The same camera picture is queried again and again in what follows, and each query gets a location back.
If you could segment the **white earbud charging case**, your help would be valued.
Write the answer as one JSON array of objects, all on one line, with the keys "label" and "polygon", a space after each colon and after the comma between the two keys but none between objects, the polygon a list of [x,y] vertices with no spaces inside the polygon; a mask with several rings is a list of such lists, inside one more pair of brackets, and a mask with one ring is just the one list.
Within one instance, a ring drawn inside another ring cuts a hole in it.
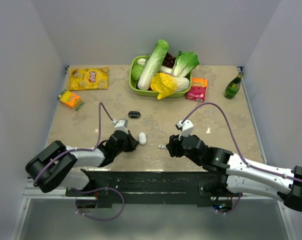
[{"label": "white earbud charging case", "polygon": [[138,142],[142,146],[147,144],[147,136],[144,132],[138,134]]}]

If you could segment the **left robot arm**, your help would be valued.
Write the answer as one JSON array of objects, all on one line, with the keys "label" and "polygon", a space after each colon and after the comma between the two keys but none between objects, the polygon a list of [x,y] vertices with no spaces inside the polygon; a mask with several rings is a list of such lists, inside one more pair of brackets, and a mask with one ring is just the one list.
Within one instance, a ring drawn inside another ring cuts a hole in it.
[{"label": "left robot arm", "polygon": [[132,152],[139,142],[130,132],[116,130],[108,140],[94,148],[72,148],[56,140],[30,160],[25,171],[33,185],[43,193],[58,187],[74,188],[83,196],[90,196],[95,184],[80,167],[105,167],[122,152]]}]

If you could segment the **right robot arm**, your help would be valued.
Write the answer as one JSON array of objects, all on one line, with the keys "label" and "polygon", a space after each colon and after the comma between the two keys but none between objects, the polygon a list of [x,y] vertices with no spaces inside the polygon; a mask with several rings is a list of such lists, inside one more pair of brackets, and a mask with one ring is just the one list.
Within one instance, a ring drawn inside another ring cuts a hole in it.
[{"label": "right robot arm", "polygon": [[251,161],[229,150],[207,146],[196,135],[172,135],[165,147],[171,157],[187,157],[197,166],[215,174],[216,181],[203,187],[215,196],[259,195],[302,212],[301,166],[290,169]]}]

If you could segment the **black earbud charging case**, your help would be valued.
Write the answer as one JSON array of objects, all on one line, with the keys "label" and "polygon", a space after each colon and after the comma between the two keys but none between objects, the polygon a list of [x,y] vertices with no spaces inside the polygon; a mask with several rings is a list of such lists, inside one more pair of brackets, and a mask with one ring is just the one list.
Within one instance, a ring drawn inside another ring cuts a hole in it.
[{"label": "black earbud charging case", "polygon": [[132,111],[128,112],[128,116],[132,119],[138,119],[138,118],[140,118],[141,113],[139,111],[132,110]]}]

